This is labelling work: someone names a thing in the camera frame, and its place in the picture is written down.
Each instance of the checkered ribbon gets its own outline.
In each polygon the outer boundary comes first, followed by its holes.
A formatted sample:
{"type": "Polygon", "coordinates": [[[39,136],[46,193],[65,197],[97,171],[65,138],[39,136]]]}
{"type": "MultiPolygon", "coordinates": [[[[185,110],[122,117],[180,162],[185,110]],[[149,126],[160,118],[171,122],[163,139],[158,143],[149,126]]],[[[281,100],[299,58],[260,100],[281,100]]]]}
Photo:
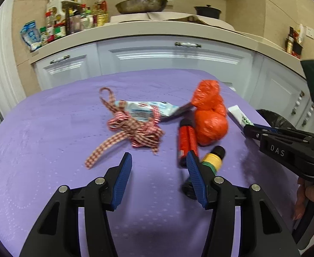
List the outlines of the checkered ribbon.
{"type": "Polygon", "coordinates": [[[129,139],[132,147],[148,146],[151,147],[153,153],[158,152],[159,139],[164,135],[164,131],[157,125],[160,121],[157,106],[152,106],[153,118],[150,118],[148,122],[140,122],[125,111],[126,101],[120,100],[119,105],[115,106],[115,97],[110,88],[103,87],[100,89],[100,99],[114,115],[113,119],[107,122],[108,128],[111,131],[117,131],[118,129],[121,129],[121,131],[109,137],[93,151],[85,161],[86,168],[92,168],[106,149],[124,139],[129,139]],[[108,102],[101,97],[103,90],[109,92],[108,102]]]}

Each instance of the silver bolt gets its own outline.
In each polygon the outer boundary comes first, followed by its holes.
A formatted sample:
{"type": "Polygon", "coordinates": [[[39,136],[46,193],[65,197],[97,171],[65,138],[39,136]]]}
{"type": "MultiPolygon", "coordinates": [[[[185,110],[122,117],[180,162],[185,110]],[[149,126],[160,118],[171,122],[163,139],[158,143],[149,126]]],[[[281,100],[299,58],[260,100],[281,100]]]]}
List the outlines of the silver bolt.
{"type": "Polygon", "coordinates": [[[222,183],[223,183],[223,178],[222,178],[222,177],[215,177],[215,178],[214,178],[214,181],[215,181],[217,184],[222,184],[222,183]]]}
{"type": "Polygon", "coordinates": [[[260,191],[261,190],[261,187],[259,185],[256,185],[256,184],[253,184],[251,186],[251,188],[254,190],[254,191],[260,191]]]}
{"type": "Polygon", "coordinates": [[[64,192],[66,192],[68,190],[68,187],[66,186],[66,185],[62,185],[62,186],[60,186],[59,188],[58,188],[58,191],[60,192],[60,193],[64,193],[64,192]]]}
{"type": "Polygon", "coordinates": [[[97,185],[102,185],[105,181],[106,181],[106,180],[105,180],[104,178],[102,178],[102,177],[95,179],[95,183],[96,183],[97,185]]]}

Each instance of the kitchen cabinet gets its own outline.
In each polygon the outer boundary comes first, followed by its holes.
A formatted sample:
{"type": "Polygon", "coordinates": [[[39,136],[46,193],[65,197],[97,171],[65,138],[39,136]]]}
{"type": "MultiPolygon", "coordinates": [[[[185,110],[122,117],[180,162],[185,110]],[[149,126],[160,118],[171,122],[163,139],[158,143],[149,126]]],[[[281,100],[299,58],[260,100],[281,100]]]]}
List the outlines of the kitchen cabinet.
{"type": "Polygon", "coordinates": [[[54,54],[35,63],[42,90],[102,75],[96,44],[86,44],[54,54]]]}
{"type": "Polygon", "coordinates": [[[276,112],[296,126],[309,100],[305,79],[278,62],[264,58],[256,88],[249,101],[255,109],[276,112]]]}
{"type": "Polygon", "coordinates": [[[314,105],[310,100],[296,125],[296,129],[314,133],[314,105]]]}
{"type": "Polygon", "coordinates": [[[133,70],[200,69],[229,82],[249,100],[259,69],[252,68],[254,52],[212,40],[177,36],[125,37],[98,42],[103,74],[133,70]]]}

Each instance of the countertop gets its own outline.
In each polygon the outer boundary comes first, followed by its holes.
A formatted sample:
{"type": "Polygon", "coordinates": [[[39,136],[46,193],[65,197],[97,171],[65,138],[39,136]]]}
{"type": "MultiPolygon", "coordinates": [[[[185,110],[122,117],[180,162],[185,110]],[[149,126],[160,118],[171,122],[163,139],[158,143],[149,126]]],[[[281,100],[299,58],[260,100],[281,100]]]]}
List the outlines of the countertop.
{"type": "MultiPolygon", "coordinates": [[[[189,175],[177,166],[180,118],[159,124],[165,135],[156,155],[150,149],[132,148],[125,140],[105,151],[92,169],[86,169],[84,161],[113,135],[107,128],[113,115],[99,99],[100,87],[111,86],[119,100],[183,105],[203,79],[216,78],[194,69],[115,73],[58,86],[21,101],[0,124],[0,240],[13,257],[19,256],[34,222],[59,186],[87,185],[117,166],[125,152],[132,155],[131,175],[121,205],[107,212],[118,255],[201,256],[211,211],[180,191],[189,175]]],[[[226,107],[237,104],[253,123],[267,125],[243,98],[223,83],[220,88],[226,107]]],[[[259,152],[235,122],[227,120],[227,135],[215,143],[226,150],[219,175],[238,186],[259,184],[291,228],[297,176],[259,152]]],[[[200,147],[199,157],[211,148],[200,147]]],[[[81,253],[87,257],[83,208],[79,217],[81,253]]],[[[236,221],[232,256],[238,256],[239,209],[236,221]]]]}
{"type": "Polygon", "coordinates": [[[30,58],[30,63],[33,64],[52,54],[86,43],[118,37],[143,35],[198,37],[240,46],[268,56],[295,71],[303,78],[305,77],[299,59],[284,52],[277,45],[262,37],[233,32],[208,25],[165,20],[131,21],[114,24],[108,23],[102,27],[78,32],[39,48],[31,54],[32,57],[30,58]]]}

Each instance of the purple tablecloth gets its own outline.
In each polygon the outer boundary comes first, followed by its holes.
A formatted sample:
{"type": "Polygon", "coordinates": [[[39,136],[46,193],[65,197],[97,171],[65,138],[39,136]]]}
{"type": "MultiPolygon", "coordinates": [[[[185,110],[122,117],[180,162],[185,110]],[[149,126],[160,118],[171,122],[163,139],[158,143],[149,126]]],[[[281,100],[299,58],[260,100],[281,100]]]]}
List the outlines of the purple tablecloth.
{"type": "MultiPolygon", "coordinates": [[[[188,176],[176,165],[180,119],[160,124],[166,134],[157,155],[123,141],[90,170],[84,168],[84,160],[113,134],[106,127],[112,114],[99,100],[100,87],[110,87],[117,99],[183,105],[203,79],[215,78],[181,69],[116,73],[45,90],[19,103],[0,124],[0,240],[13,256],[19,256],[31,227],[60,185],[87,185],[118,165],[126,151],[132,154],[132,172],[122,204],[108,212],[118,255],[201,256],[211,211],[180,192],[188,176]]],[[[253,123],[267,125],[245,100],[224,84],[221,88],[226,107],[237,104],[253,123]]],[[[228,134],[218,142],[226,149],[219,174],[235,185],[261,185],[290,227],[297,177],[260,153],[229,117],[228,122],[228,134]]],[[[200,148],[200,157],[209,150],[200,148]]],[[[88,256],[82,210],[79,216],[82,256],[88,256]]],[[[239,227],[236,230],[232,256],[238,255],[239,227]]]]}

